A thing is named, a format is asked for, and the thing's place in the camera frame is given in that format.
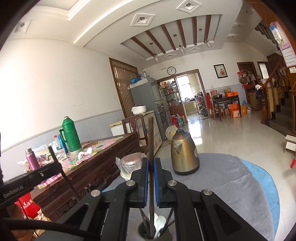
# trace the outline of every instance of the gold kettle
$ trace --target gold kettle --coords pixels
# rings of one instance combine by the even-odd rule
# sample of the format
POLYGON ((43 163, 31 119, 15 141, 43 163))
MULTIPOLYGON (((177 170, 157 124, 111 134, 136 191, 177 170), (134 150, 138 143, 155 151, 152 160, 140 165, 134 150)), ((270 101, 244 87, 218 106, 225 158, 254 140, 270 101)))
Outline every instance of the gold kettle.
POLYGON ((173 170, 178 175, 189 175, 200 167, 195 144, 188 132, 178 129, 173 136, 170 153, 173 170))

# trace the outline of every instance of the jug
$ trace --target jug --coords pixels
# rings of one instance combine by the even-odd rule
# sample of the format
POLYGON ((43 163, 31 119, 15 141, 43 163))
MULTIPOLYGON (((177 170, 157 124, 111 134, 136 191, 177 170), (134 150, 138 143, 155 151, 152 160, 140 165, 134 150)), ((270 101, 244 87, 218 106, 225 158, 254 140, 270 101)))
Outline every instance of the jug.
POLYGON ((178 129, 170 148, 173 170, 178 175, 189 175, 200 167, 195 144, 188 132, 178 129))
POLYGON ((74 121, 69 118, 69 116, 65 116, 62 124, 62 129, 59 130, 62 140, 68 143, 68 147, 70 152, 82 151, 82 147, 80 144, 80 140, 74 125, 74 121))

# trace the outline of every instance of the flower painting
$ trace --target flower painting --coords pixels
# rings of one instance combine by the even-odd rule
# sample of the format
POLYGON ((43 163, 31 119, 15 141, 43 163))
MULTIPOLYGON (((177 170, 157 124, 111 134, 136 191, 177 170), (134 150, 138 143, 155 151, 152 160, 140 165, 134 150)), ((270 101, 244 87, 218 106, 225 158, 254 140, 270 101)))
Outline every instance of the flower painting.
POLYGON ((214 65, 214 68, 218 79, 228 77, 224 64, 216 64, 214 65))

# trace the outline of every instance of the silver screw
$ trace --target silver screw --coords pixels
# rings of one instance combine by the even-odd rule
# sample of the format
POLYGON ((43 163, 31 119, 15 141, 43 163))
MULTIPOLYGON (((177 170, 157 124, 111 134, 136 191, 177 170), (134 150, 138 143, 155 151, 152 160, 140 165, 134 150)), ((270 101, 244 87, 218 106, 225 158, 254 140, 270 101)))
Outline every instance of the silver screw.
POLYGON ((128 180, 128 181, 126 182, 126 184, 127 184, 127 186, 131 187, 131 186, 135 185, 136 182, 135 182, 134 180, 128 180))
POLYGON ((177 185, 177 181, 170 180, 170 181, 168 181, 168 185, 171 186, 171 187, 176 186, 177 185))
POLYGON ((213 191, 210 189, 204 189, 203 193, 204 193, 204 195, 210 196, 210 195, 212 195, 213 191))
POLYGON ((101 192, 99 191, 99 190, 92 190, 92 192, 91 192, 91 195, 93 196, 93 197, 97 197, 97 196, 99 196, 101 194, 101 192))

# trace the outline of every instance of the refrigerator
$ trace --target refrigerator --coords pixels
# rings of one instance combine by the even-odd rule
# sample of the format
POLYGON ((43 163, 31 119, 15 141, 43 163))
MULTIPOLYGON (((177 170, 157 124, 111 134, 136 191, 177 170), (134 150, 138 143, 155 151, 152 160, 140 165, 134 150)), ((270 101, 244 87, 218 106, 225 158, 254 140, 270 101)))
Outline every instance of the refrigerator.
POLYGON ((135 105, 145 105, 147 111, 153 110, 159 128, 161 139, 164 141, 166 129, 172 125, 168 103, 165 94, 156 79, 147 77, 147 82, 130 89, 135 105))

